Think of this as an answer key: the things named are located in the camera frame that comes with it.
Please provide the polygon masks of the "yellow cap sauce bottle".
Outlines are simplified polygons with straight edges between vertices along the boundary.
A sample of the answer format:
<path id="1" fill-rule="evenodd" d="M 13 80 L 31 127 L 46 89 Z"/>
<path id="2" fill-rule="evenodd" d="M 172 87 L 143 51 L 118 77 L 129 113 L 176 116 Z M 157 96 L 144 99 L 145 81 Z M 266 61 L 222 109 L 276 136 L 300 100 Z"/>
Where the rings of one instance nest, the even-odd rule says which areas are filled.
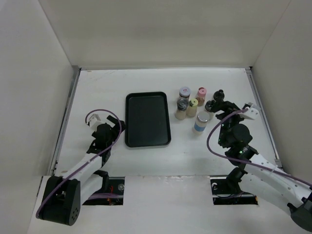
<path id="1" fill-rule="evenodd" d="M 189 105 L 187 108 L 186 115 L 188 117 L 195 117 L 197 113 L 197 107 L 198 107 L 198 100 L 196 98 L 189 100 Z"/>

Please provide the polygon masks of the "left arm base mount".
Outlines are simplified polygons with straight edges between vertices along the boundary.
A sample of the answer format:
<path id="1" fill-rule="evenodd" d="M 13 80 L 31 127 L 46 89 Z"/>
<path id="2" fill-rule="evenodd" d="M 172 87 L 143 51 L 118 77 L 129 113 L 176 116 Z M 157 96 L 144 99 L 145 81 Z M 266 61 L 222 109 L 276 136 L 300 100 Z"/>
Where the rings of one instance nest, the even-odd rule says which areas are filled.
<path id="1" fill-rule="evenodd" d="M 125 177 L 111 177 L 105 187 L 95 192 L 92 199 L 84 202 L 88 206 L 118 206 L 123 205 Z"/>

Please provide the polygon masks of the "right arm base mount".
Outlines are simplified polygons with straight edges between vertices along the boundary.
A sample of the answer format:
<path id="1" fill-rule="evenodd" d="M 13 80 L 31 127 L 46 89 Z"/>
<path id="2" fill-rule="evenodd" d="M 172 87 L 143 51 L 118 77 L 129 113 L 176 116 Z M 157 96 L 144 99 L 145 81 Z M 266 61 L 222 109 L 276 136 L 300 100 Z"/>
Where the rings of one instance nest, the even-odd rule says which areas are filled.
<path id="1" fill-rule="evenodd" d="M 257 196 L 243 192 L 225 176 L 210 177 L 214 205 L 258 205 Z"/>

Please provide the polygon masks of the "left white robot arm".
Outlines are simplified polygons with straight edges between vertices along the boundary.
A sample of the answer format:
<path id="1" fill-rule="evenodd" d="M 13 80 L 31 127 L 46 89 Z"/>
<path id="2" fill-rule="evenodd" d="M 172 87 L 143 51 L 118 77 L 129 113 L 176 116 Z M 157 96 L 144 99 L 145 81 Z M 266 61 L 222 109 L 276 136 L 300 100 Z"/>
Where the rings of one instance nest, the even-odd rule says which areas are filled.
<path id="1" fill-rule="evenodd" d="M 102 168 L 125 130 L 125 123 L 111 115 L 107 120 L 103 123 L 98 115 L 90 116 L 87 125 L 94 140 L 77 165 L 47 180 L 37 219 L 72 226 L 83 205 L 123 204 L 125 179 L 109 177 Z"/>

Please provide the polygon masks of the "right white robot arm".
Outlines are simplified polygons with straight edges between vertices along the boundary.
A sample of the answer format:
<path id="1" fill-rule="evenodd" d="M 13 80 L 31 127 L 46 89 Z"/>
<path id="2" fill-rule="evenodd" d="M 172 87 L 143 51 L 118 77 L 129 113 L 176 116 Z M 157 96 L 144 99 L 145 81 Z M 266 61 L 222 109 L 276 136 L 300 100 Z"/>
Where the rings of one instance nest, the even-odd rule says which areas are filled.
<path id="1" fill-rule="evenodd" d="M 227 159 L 235 168 L 226 178 L 226 187 L 232 193 L 243 189 L 255 194 L 283 210 L 291 220 L 307 232 L 312 230 L 312 185 L 292 176 L 278 166 L 269 163 L 255 148 L 249 145 L 252 136 L 241 122 L 255 120 L 258 107 L 252 103 L 242 109 L 229 101 L 208 102 L 209 112 L 215 113 L 220 129 L 218 144 L 227 151 L 224 155 L 208 150 L 215 156 Z"/>

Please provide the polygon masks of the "clear dome cap spice bottle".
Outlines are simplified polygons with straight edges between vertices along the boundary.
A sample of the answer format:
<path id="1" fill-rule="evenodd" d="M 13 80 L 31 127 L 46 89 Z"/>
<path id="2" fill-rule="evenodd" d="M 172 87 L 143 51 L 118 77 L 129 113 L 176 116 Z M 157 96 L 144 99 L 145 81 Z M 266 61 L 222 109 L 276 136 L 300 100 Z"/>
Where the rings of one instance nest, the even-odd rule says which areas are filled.
<path id="1" fill-rule="evenodd" d="M 175 117 L 179 120 L 184 120 L 186 118 L 186 111 L 189 106 L 189 101 L 187 98 L 181 97 L 176 102 L 176 112 Z"/>

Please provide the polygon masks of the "blue label silver cap bottle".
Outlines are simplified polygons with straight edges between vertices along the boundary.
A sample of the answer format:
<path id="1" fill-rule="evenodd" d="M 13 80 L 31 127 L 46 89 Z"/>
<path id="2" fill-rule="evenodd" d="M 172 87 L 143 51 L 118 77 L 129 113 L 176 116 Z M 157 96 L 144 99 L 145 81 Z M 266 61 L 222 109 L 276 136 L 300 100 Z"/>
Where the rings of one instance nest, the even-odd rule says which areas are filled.
<path id="1" fill-rule="evenodd" d="M 210 121 L 210 115 L 208 112 L 205 112 L 205 111 L 199 112 L 195 119 L 193 132 L 198 135 L 202 134 L 204 130 L 206 129 L 206 126 L 209 121 Z"/>

